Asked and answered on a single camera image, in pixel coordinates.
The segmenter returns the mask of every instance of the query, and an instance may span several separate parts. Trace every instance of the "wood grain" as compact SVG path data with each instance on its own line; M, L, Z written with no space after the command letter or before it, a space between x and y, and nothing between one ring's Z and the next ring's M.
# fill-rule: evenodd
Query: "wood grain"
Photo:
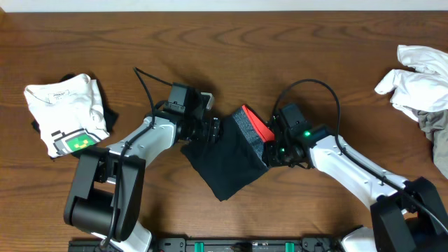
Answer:
M448 18L438 12L14 13L0 23L0 251L65 251L74 237L62 213L77 159L52 162L32 129L23 90L87 73L120 114L115 143L149 112L132 71L211 91L230 114L244 103L267 118L280 91L301 78L329 83L342 103L342 134L397 174L429 178L448 203L448 183L431 161L418 125L373 88L402 68L399 44L448 51ZM169 89L148 80L154 100ZM321 87L289 95L316 124L335 126L335 105ZM146 170L141 222L156 234L192 237L298 237L371 225L370 213L316 170L277 168L219 202L179 152Z
M3 21L4 16L5 16L5 11L0 7L0 24Z

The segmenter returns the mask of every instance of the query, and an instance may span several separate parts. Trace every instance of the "gray fabric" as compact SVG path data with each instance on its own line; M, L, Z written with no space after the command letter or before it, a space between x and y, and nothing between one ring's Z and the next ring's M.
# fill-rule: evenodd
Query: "gray fabric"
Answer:
M438 112L417 111L420 129L433 142L435 166L448 178L448 110Z
M243 108L240 107L232 114L232 117L235 122L237 122L241 133L244 135L244 138L246 138L248 143L252 146L255 154L257 154L258 158L260 158L260 161L264 164L264 166L267 167L262 158L265 143L263 143L263 140L260 138L260 136L258 136L258 133L253 128L251 121L246 115L246 112L244 112Z

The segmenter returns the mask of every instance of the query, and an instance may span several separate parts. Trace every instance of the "black cloth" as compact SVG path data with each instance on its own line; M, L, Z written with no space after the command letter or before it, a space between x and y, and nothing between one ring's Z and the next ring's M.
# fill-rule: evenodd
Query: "black cloth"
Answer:
M216 143L192 141L181 149L220 201L228 200L268 170L260 154L264 143L244 116L239 109L225 118Z

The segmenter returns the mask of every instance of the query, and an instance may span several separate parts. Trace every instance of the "black cable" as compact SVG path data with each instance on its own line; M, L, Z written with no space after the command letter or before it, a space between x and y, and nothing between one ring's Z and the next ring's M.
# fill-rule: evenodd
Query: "black cable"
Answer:
M136 68L136 67L134 67L134 71L136 71L136 74L137 74L137 71L138 71L138 72L140 72L140 73L146 75L147 77L152 78L152 79L154 79L154 80L156 80L156 81L158 81L158 82L161 82L161 83L163 83L163 84L165 84L165 85L169 85L169 86L172 86L172 85L173 85L173 84L171 84L171 83L169 83L169 82L167 82L167 81L165 81L165 80L162 80L162 79L159 79L159 78L155 77L154 75L151 75L151 74L149 74L149 73L145 73L144 71L142 71L142 70L140 70L140 69L138 69L138 68Z
M400 186L396 185L394 182L390 181L385 175L380 175L377 172L373 171L371 168L365 166L363 163L359 162L356 158L352 157L347 150L342 147L341 143L339 142L339 132L340 132L340 124L341 124L341 105L339 103L339 99L337 98L337 95L335 91L326 83L320 81L320 80L314 80L314 79L304 79L294 82L293 84L289 85L280 95L279 98L276 100L274 109L272 110L272 118L274 117L275 111L277 110L277 106L279 105L279 102L286 96L286 94L296 85L304 83L304 82L313 82L318 83L327 88L330 92L333 98L336 102L337 107L337 124L336 124L336 135L335 135L335 141L337 147L341 150L341 152L350 159L355 165L358 165L371 175L373 175L375 178L379 179L382 183L385 183L386 185L392 187L397 192L401 193L403 196L405 196L411 203L413 203L418 209L428 214L437 224L440 225L440 227L444 230L444 232L448 235L448 229L447 227L442 223L442 221L437 218L437 216L429 211L422 203L420 203L418 200L414 199L413 196L411 196L409 193L405 192Z
M162 100L162 101L159 101L158 103L156 103L156 104L155 104L155 109L160 109L160 107L161 107L162 105L164 105L165 102L168 102L168 101L167 101L167 100Z
M139 72L140 70L136 67L134 67L134 72L137 75L137 77L140 80L140 83L143 85L143 88L146 91L146 95L148 95L149 103L151 106L151 113L152 113L152 119L149 125L141 130L139 133L137 133L135 136L133 136L129 141L125 142L125 145L123 146L123 149L121 150L120 157L118 158L118 166L117 166L117 174L115 175L115 191L114 191L114 198L113 198L113 211L112 211L112 218L111 218L111 224L109 226L109 232L107 234L107 237L103 239L100 243L100 247L102 249L106 249L109 243L111 242L111 239L113 237L113 234L115 233L116 226L117 226L117 219L118 219L118 199L120 194L120 182L121 182L121 173L123 172L123 162L125 160L125 154L126 151L130 149L131 145L143 134L147 133L148 130L150 130L154 126L155 122L155 107L153 98L151 97L151 94L149 93L148 87L146 87L145 82L140 77Z

